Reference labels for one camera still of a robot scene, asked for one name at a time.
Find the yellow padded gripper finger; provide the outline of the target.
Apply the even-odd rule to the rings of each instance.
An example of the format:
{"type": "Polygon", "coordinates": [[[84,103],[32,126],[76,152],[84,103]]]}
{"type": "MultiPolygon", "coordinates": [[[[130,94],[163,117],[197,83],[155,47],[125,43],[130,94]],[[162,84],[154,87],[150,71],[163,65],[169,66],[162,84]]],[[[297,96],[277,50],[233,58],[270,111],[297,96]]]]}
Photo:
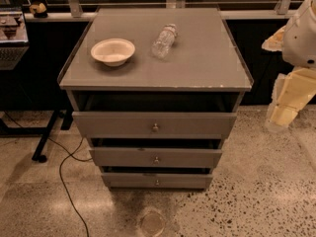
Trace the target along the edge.
{"type": "Polygon", "coordinates": [[[285,27],[281,27],[266,39],[262,44],[262,49],[267,51],[282,51],[284,29],[285,27]]]}

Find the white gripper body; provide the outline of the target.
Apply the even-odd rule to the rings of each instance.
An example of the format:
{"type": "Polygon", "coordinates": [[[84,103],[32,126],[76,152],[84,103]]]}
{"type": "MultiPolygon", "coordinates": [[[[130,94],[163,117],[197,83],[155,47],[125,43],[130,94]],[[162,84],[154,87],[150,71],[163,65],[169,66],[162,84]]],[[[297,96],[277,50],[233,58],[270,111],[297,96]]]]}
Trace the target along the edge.
{"type": "Polygon", "coordinates": [[[265,127],[269,132],[286,130],[298,113],[316,95],[316,69],[294,67],[287,75],[279,74],[268,106],[265,127]]]}

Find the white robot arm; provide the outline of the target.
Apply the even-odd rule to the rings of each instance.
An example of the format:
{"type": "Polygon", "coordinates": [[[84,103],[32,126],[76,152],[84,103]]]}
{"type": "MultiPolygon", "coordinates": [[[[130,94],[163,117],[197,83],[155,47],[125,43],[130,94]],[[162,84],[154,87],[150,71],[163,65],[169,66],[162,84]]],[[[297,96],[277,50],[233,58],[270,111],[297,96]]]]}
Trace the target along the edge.
{"type": "Polygon", "coordinates": [[[280,51],[282,59],[293,66],[287,75],[277,76],[266,115],[267,130],[280,132],[316,95],[316,0],[304,0],[262,49],[280,51]]]}

